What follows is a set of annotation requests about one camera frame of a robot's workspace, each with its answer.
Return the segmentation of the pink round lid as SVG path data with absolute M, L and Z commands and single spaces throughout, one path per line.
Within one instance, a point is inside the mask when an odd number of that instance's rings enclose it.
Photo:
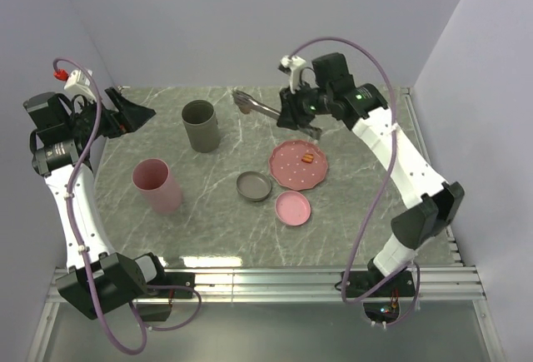
M 287 226 L 301 226 L 311 217 L 311 204 L 298 191 L 284 191 L 275 201 L 276 217 Z

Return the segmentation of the grey round lid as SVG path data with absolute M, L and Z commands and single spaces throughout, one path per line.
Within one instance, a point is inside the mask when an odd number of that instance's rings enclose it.
M 237 177 L 237 192 L 248 201 L 264 201 L 271 193 L 271 182 L 258 171 L 245 171 Z

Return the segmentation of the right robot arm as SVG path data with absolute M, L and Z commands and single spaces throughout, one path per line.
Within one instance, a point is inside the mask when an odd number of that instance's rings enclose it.
M 455 218 L 465 191 L 438 174 L 411 143 L 392 116 L 392 101 L 370 83 L 355 84 L 343 54 L 334 52 L 311 61 L 316 84 L 301 79 L 306 61 L 285 56 L 279 70 L 289 76 L 280 92 L 277 125 L 319 133 L 311 126 L 318 115 L 330 115 L 362 140 L 391 173 L 405 211 L 391 221 L 391 237 L 371 260 L 367 276 L 370 290 L 386 295 L 396 287 L 394 270 L 412 260 L 430 239 Z

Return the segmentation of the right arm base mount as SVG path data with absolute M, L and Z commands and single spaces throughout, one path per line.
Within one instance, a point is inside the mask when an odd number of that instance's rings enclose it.
M 346 304 L 361 304 L 363 315 L 373 327 L 397 325 L 418 306 L 421 272 L 403 269 L 387 280 L 378 270 L 352 270 L 342 286 L 345 273 L 333 287 Z

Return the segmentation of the metal tongs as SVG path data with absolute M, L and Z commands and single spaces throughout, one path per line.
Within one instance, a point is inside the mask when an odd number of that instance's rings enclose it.
M 250 94 L 246 92 L 235 89 L 232 91 L 232 97 L 237 107 L 247 106 L 251 109 L 251 112 L 259 112 L 262 115 L 270 117 L 275 121 L 277 121 L 280 117 L 280 112 L 278 110 L 257 101 L 255 98 L 253 98 Z

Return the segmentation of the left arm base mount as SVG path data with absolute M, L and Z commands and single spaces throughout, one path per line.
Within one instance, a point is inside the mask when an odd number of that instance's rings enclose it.
M 167 273 L 161 283 L 164 289 L 149 288 L 135 305 L 142 321 L 147 324 L 167 322 L 174 309 L 175 300 L 192 300 L 195 295 L 196 275 L 190 272 Z

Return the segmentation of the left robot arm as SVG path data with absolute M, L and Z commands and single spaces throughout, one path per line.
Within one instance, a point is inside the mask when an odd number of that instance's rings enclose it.
M 80 111 L 75 111 L 74 100 L 56 92 L 44 92 L 23 103 L 35 125 L 29 142 L 32 168 L 54 197 L 66 241 L 67 273 L 57 280 L 57 290 L 90 320 L 97 318 L 94 297 L 107 313 L 141 295 L 163 295 L 169 280 L 153 253 L 128 258 L 113 249 L 105 233 L 92 166 L 82 154 L 96 114 L 102 114 L 97 134 L 107 138 L 133 133 L 155 115 L 114 87 L 106 94 L 115 106 L 112 110 L 84 99 Z

